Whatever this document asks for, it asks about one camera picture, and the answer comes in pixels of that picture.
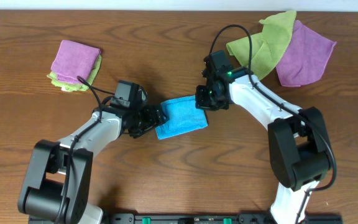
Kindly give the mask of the blue microfiber cloth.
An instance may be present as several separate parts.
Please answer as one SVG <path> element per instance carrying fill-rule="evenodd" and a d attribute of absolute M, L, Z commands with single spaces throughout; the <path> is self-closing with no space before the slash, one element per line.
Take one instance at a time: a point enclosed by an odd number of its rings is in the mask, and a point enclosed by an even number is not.
<path fill-rule="evenodd" d="M 195 95 L 167 100 L 160 105 L 168 121 L 155 128 L 159 140 L 189 133 L 208 126 L 205 112 L 196 108 Z"/>

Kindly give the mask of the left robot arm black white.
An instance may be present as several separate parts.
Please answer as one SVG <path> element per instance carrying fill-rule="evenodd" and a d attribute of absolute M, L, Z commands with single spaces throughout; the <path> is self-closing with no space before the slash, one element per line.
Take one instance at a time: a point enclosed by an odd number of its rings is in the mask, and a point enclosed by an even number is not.
<path fill-rule="evenodd" d="M 103 223 L 103 210 L 88 202 L 94 158 L 123 134 L 136 139 L 168 121 L 162 106 L 148 104 L 147 92 L 135 83 L 121 80 L 115 93 L 96 101 L 76 131 L 34 146 L 17 203 L 29 223 Z"/>

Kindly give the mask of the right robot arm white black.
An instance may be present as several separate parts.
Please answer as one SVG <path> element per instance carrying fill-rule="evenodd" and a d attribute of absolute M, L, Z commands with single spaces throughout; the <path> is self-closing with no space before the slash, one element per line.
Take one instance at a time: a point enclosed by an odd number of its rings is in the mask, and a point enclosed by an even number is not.
<path fill-rule="evenodd" d="M 196 107 L 217 111 L 234 103 L 267 130 L 270 165 L 279 182 L 268 220 L 308 222 L 309 197 L 334 168 L 321 112 L 315 107 L 304 110 L 280 98 L 247 67 L 234 68 L 222 50 L 206 56 L 204 64 L 206 84 L 196 88 Z"/>

